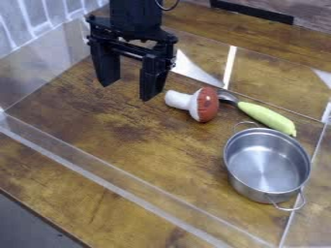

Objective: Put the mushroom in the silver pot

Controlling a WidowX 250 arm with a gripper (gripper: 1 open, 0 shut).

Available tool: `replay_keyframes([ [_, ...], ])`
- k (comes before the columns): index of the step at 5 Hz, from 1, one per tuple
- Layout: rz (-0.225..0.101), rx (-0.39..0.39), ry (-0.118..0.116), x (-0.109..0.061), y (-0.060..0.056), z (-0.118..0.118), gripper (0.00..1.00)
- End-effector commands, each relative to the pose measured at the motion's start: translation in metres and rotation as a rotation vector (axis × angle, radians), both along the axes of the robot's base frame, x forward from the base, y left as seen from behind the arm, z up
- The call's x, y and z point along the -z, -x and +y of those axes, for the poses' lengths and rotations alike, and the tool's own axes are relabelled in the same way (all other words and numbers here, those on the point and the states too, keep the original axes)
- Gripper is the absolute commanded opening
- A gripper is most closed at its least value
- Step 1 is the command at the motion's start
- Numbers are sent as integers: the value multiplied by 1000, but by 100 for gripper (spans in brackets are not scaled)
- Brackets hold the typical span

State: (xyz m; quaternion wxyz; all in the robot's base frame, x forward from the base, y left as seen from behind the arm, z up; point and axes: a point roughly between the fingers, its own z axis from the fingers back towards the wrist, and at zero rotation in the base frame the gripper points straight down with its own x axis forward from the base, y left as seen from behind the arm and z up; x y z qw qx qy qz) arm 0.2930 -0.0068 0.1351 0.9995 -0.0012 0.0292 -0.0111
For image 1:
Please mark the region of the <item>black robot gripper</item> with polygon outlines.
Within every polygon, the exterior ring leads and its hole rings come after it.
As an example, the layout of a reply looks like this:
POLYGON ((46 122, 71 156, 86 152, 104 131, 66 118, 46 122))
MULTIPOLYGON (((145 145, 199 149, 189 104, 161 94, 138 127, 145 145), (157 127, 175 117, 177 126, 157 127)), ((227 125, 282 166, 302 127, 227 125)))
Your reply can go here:
POLYGON ((178 37, 162 28, 163 13, 177 8, 163 0, 110 0, 110 16, 90 15, 88 45, 98 80, 103 87, 120 80, 120 55, 143 59, 141 99, 147 102, 162 91, 175 66, 178 37))

